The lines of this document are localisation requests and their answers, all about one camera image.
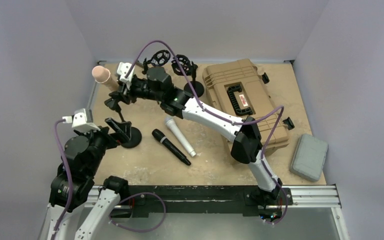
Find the black clip microphone stand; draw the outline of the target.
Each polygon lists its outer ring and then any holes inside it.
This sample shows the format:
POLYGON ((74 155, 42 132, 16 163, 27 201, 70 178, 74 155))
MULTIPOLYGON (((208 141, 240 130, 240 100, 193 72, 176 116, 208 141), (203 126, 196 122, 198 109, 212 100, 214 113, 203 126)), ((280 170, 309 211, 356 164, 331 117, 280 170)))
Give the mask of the black clip microphone stand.
POLYGON ((130 121, 124 119, 122 108, 119 105, 119 102, 124 100, 125 97, 119 91, 113 91, 109 94, 109 99, 105 100, 104 104, 118 114, 120 121, 112 117, 107 117, 104 121, 114 131, 110 136, 123 148, 132 149, 141 143, 142 134, 138 128, 132 126, 130 121))

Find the white microphone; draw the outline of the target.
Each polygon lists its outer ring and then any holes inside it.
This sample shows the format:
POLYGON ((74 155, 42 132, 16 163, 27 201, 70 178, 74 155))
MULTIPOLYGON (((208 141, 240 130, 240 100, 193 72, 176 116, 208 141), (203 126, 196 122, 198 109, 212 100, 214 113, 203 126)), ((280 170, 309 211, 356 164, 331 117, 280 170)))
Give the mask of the white microphone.
POLYGON ((187 151, 187 153, 191 157, 195 157, 197 155, 195 149, 192 147, 190 142, 187 140, 185 135, 182 133, 182 131, 179 129, 178 125, 176 124, 174 118, 172 116, 167 115, 164 118, 164 124, 166 127, 173 133, 173 135, 177 138, 179 143, 184 147, 184 149, 187 151))

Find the beige microphone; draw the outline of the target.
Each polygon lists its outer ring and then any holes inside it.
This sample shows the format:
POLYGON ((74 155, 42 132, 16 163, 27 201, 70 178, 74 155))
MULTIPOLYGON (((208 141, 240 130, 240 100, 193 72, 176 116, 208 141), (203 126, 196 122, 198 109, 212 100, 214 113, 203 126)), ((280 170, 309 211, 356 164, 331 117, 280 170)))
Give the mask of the beige microphone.
POLYGON ((96 83, 105 86, 111 92, 118 90, 119 84, 117 83, 116 80, 112 78, 112 75, 109 69, 101 65, 97 65, 92 69, 91 74, 96 83))

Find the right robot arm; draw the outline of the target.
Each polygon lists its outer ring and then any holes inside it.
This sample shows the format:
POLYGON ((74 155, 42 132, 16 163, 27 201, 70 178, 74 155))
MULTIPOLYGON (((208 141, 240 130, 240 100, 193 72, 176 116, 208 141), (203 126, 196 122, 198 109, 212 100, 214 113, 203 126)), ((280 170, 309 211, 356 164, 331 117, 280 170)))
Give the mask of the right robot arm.
POLYGON ((258 190, 250 198, 263 206, 280 198, 282 182, 267 162, 268 144, 261 142, 258 120, 229 115, 203 103, 197 96, 174 86, 171 76, 161 66, 149 68, 145 79, 137 77, 134 68, 133 64, 121 62, 115 71, 119 84, 115 95, 121 102, 129 105, 138 98, 156 101, 172 117, 215 130, 232 143, 233 159, 247 165, 256 179, 258 190))

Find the black microphone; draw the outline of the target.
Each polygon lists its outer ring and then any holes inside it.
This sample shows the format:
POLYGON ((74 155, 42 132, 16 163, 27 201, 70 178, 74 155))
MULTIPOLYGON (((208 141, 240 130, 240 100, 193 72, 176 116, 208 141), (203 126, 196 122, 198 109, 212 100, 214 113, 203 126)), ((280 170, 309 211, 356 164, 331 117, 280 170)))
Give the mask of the black microphone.
POLYGON ((187 166, 190 166, 192 163, 188 160, 187 156, 178 149, 167 137, 166 135, 160 131, 159 129, 154 129, 152 131, 152 136, 155 138, 156 141, 158 141, 160 144, 162 144, 164 147, 166 147, 175 157, 177 157, 182 163, 184 163, 187 166))

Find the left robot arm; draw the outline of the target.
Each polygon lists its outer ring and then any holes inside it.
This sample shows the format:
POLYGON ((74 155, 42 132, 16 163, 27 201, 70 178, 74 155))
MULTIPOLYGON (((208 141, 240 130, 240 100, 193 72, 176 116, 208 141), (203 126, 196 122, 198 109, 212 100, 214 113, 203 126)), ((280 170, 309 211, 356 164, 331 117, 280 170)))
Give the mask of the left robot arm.
POLYGON ((95 205, 83 223, 80 215, 95 185, 94 177, 107 150, 127 143, 132 138, 132 124, 105 120, 107 127, 76 130, 77 134, 59 145, 62 164, 51 183, 48 204, 50 214, 49 240, 93 240, 97 231, 109 221, 111 211, 129 199, 128 181, 110 176, 105 179, 95 205))

